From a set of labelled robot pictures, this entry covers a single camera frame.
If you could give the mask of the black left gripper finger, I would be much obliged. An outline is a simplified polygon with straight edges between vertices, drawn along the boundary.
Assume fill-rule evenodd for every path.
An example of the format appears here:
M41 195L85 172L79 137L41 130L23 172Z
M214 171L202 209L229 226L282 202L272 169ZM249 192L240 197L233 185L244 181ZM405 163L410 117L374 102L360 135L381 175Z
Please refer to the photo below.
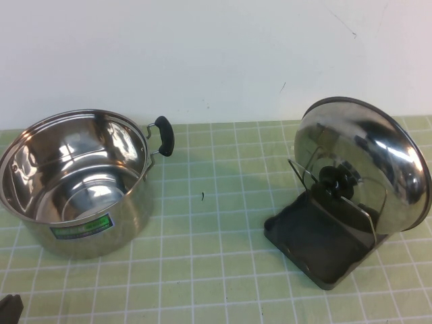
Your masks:
M11 302L12 302L12 295L5 296L0 302L1 324L7 324L10 322L9 306Z
M22 311L24 309L24 304L22 298L19 294L13 295L11 301L9 302L9 307L11 309L11 319L10 323L18 324Z

